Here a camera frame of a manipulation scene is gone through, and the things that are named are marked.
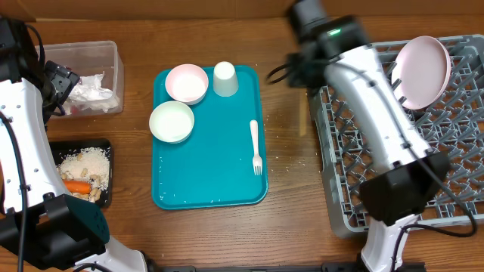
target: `white fork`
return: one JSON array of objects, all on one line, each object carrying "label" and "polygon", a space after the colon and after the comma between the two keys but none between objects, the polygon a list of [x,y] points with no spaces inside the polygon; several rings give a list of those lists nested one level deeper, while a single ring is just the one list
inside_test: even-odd
[{"label": "white fork", "polygon": [[252,159],[254,175],[262,175],[262,158],[259,156],[259,129],[256,120],[250,121],[250,134],[254,146],[254,158]]}]

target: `carrot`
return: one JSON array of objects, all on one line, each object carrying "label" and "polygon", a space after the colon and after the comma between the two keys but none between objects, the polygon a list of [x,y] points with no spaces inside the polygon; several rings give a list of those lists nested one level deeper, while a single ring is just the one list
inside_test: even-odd
[{"label": "carrot", "polygon": [[91,185],[87,182],[84,182],[84,181],[66,181],[66,180],[62,180],[62,181],[64,182],[67,189],[71,193],[81,193],[81,194],[91,193]]}]

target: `dish rack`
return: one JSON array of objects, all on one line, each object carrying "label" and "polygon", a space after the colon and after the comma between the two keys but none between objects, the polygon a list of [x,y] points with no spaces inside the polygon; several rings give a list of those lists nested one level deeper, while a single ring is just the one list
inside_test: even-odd
[{"label": "dish rack", "polygon": [[[405,110],[434,152],[447,151],[451,171],[447,186],[464,201],[476,220],[484,219],[484,36],[438,38],[451,56],[451,77],[442,96],[425,110]],[[390,81],[396,56],[409,41],[379,42],[383,70]],[[308,90],[311,117],[316,122],[330,224],[340,237],[368,230],[369,215],[358,198],[359,184],[378,175],[371,150],[344,98],[331,87]],[[442,191],[427,203],[420,224],[468,224],[461,209]]]}]

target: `clear plastic bin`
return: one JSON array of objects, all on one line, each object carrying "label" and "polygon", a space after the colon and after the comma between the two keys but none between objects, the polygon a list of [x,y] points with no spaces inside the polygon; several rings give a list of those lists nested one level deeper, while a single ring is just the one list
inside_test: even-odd
[{"label": "clear plastic bin", "polygon": [[74,102],[68,98],[64,103],[67,114],[63,117],[93,116],[123,111],[124,66],[115,42],[44,45],[44,50],[46,61],[51,60],[64,65],[80,76],[104,73],[101,87],[113,91],[112,97],[103,100]]}]

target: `wooden tabletop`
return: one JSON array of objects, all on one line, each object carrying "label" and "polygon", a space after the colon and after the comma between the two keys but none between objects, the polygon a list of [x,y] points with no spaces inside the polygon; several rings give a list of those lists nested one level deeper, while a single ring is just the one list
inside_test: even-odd
[{"label": "wooden tabletop", "polygon": [[[363,17],[372,41],[484,33],[484,16]],[[320,265],[352,261],[365,238],[342,240],[330,228],[315,125],[304,90],[266,85],[265,75],[297,50],[284,19],[36,23],[45,44],[112,40],[125,66],[120,114],[48,123],[50,141],[108,138],[115,150],[113,201],[104,215],[110,232],[161,266]],[[180,63],[213,66],[227,60],[259,74],[266,120],[269,192],[254,206],[168,212],[151,199],[148,118],[155,76]],[[452,230],[465,231],[465,227]],[[484,230],[472,239],[415,231],[406,261],[428,271],[484,270]],[[17,256],[0,249],[0,271]]]}]

